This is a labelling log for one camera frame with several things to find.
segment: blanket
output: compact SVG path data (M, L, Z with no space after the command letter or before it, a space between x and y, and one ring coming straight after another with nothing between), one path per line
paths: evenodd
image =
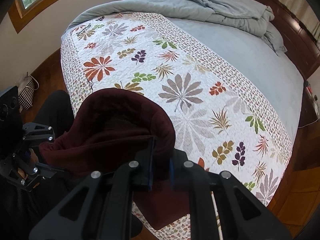
M162 15L85 22L63 40L61 63L75 114L103 88L144 95L166 111L175 147L190 160L207 171L230 171L263 204L271 201L291 156L277 113L238 70ZM190 238L188 216L156 231L137 206L132 212L159 239Z
M67 30L98 16L127 11L228 25L258 37L266 33L269 21L274 19L271 7L255 0L121 0L84 11Z

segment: bed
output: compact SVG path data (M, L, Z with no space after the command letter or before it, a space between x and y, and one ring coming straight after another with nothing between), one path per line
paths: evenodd
M218 11L229 0L216 7L213 0L172 1L113 2L70 24L62 37L61 66L74 113L102 88L144 95L169 115L176 148L206 170L231 171L268 205L289 163L304 114L303 82L319 63L320 51L275 0L257 0L273 13L239 0L252 15L237 8L228 18L232 8L224 6L223 19L210 17L212 8ZM270 20L286 53L261 38ZM190 238L188 215L155 230L136 205L132 212L159 239Z

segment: bag handle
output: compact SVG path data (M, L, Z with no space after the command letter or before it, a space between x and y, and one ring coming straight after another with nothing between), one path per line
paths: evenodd
M32 89L33 91L35 91L35 90L37 90L37 89L39 88L39 83L38 83L38 81L37 81L33 76L31 76L31 75L29 75L29 76L37 83L38 87L37 87L36 89L33 89L33 88L29 87L29 86L26 86L26 88L30 88L30 89Z

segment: camera lens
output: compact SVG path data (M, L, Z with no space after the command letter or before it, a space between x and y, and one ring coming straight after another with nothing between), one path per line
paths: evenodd
M10 104L10 107L11 109L14 109L18 104L18 101L15 97L12 98L12 101L11 101L11 104Z
M4 121L8 115L8 107L7 105L3 104L0 108L0 120Z

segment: metal bolt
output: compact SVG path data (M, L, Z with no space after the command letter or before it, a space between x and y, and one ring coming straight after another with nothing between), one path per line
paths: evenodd
M193 162L186 161L186 162L183 163L183 166L185 166L186 168L191 168L193 166Z
M231 178L231 173L229 171L223 171L221 172L221 176L225 179Z
M101 176L101 172L100 171L93 171L91 172L91 178L93 179L97 179Z
M139 163L137 161L131 161L129 162L129 167L130 168L136 168L139 166Z

